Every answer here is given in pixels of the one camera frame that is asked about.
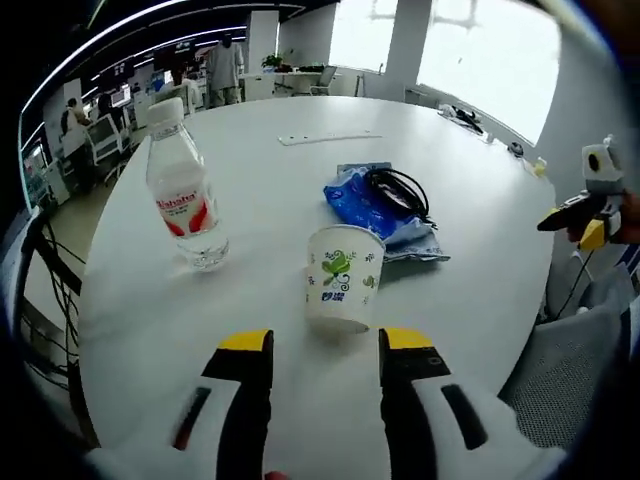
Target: office desk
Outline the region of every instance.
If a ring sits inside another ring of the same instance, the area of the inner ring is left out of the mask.
[[[338,223],[322,189],[344,163],[391,161],[418,180],[451,255],[438,265],[385,266],[371,324],[423,331],[456,375],[498,393],[544,293],[553,234],[535,227],[555,204],[548,180],[503,146],[402,103],[295,97],[207,110],[185,123],[211,172],[229,257],[211,274],[180,263],[146,185],[147,138],[104,208],[79,304],[83,389],[103,446],[123,441],[147,412],[173,421],[222,339],[271,328],[265,471],[388,480],[378,360],[356,345],[377,330],[328,346],[303,316],[307,242]],[[382,138],[278,141],[354,129]]]
[[[266,100],[274,98],[277,82],[292,89],[292,92],[308,93],[309,87],[315,85],[321,72],[268,72],[268,73],[243,73],[239,75],[244,80],[246,101]],[[339,83],[342,75],[336,73],[333,76],[330,91],[332,95],[344,95],[342,85]]]

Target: plastic water bottle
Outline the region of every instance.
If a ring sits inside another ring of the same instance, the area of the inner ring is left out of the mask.
[[[167,229],[196,270],[212,270],[229,252],[204,159],[183,123],[182,100],[149,107],[147,185]]]

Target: computer monitor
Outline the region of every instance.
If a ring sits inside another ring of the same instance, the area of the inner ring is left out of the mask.
[[[109,122],[109,117],[106,115],[99,119],[96,123],[91,125],[87,132],[89,133],[89,137],[91,137],[91,142],[94,145],[99,144],[100,142],[105,141],[109,137],[113,136],[114,131],[111,126],[111,122]]]
[[[118,90],[111,94],[111,105],[122,102],[124,100],[124,90]]]

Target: person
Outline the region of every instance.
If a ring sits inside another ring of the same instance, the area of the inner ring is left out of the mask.
[[[231,35],[225,35],[221,44],[211,49],[206,66],[210,104],[221,107],[238,103],[238,71],[244,67],[244,59]]]
[[[197,98],[200,95],[200,90],[198,89],[198,84],[187,78],[184,74],[184,66],[177,65],[171,69],[171,78],[173,81],[169,83],[165,83],[160,89],[161,92],[171,90],[174,87],[179,87],[181,85],[187,86],[187,97],[189,99],[189,112],[194,113],[196,111]]]
[[[111,115],[114,125],[121,131],[124,128],[124,115],[122,109],[114,108],[111,105],[111,95],[103,93],[98,98],[98,119],[101,119],[105,115]]]
[[[91,125],[91,120],[84,114],[84,110],[81,105],[78,105],[78,100],[70,98],[67,101],[67,107],[62,112],[60,118],[60,128],[62,129],[62,135],[66,135],[69,130],[73,130],[78,125]]]

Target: ceiling light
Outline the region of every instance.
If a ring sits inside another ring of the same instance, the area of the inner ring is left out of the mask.
[[[93,92],[95,92],[98,89],[98,87],[93,87],[91,90],[89,90],[87,93],[85,93],[82,96],[82,99],[84,100],[86,97],[88,97],[89,95],[91,95]]]
[[[36,148],[33,149],[33,151],[29,154],[29,157],[35,157],[37,155],[40,154],[40,152],[42,152],[42,144],[39,143]]]
[[[71,63],[71,61],[74,58],[76,58],[78,55],[80,55],[82,52],[84,52],[87,48],[89,48],[91,45],[96,43],[98,40],[104,38],[105,36],[109,35],[111,32],[117,30],[118,28],[122,27],[123,25],[126,25],[129,22],[137,20],[140,17],[143,17],[143,16],[145,16],[145,15],[147,15],[149,13],[155,12],[155,11],[160,10],[162,8],[170,7],[171,5],[176,5],[178,3],[182,3],[182,2],[185,2],[185,1],[187,1],[187,0],[169,0],[167,2],[163,2],[163,3],[160,3],[158,5],[154,5],[152,7],[145,8],[144,10],[141,10],[138,13],[134,13],[133,15],[130,15],[127,18],[125,18],[123,20],[120,20],[119,22],[116,22],[113,25],[111,25],[110,27],[104,29],[98,35],[93,37],[91,40],[89,40],[88,42],[86,42],[82,46],[80,46],[80,48],[75,50],[71,55],[69,55],[67,58],[65,58],[60,65],[58,65],[56,68],[53,69],[53,71],[47,76],[47,78],[44,79],[44,81],[40,84],[40,86],[38,88],[36,88],[36,91],[33,92],[31,97],[29,97],[29,100],[27,100],[27,103],[25,103],[24,107],[22,107],[21,113],[24,113],[25,110],[27,108],[29,108],[29,105],[31,105],[31,102],[33,102],[33,100],[36,98],[36,96],[42,91],[42,89],[47,85],[47,83],[49,83],[51,81],[51,79],[53,77],[55,77],[58,73],[60,73],[60,71],[64,67],[69,65],[69,63]]]
[[[246,29],[247,27],[243,26],[243,27],[218,28],[216,30],[207,30],[206,32],[192,33],[191,35],[185,35],[184,37],[178,37],[178,38],[174,38],[173,40],[169,40],[167,42],[159,43],[155,47],[147,48],[146,50],[142,50],[141,52],[134,53],[133,56],[134,58],[139,57],[140,55],[144,55],[145,53],[148,53],[157,48],[166,47],[167,45],[171,45],[172,43],[178,43],[182,40],[187,40],[190,38],[201,37],[202,35],[208,35],[210,33],[232,32],[233,30],[246,30]]]
[[[140,62],[140,63],[136,63],[136,64],[133,66],[133,68],[138,68],[138,67],[140,67],[140,66],[144,65],[145,63],[149,63],[149,62],[150,62],[150,61],[152,61],[152,60],[153,60],[153,57],[151,57],[151,58],[147,58],[146,60],[143,60],[143,61],[142,61],[142,62]]]
[[[38,125],[38,128],[36,128],[33,133],[31,134],[31,136],[27,139],[26,142],[24,142],[24,145],[22,146],[22,148],[20,149],[20,151],[24,151],[25,148],[27,148],[27,145],[29,145],[29,142],[31,140],[33,140],[33,137],[36,136],[36,133],[38,133],[38,130],[40,130],[42,127],[44,127],[44,122],[42,122],[40,125]]]
[[[214,43],[220,43],[220,40],[211,40],[210,42],[196,43],[196,47],[202,47],[204,45],[213,45]]]

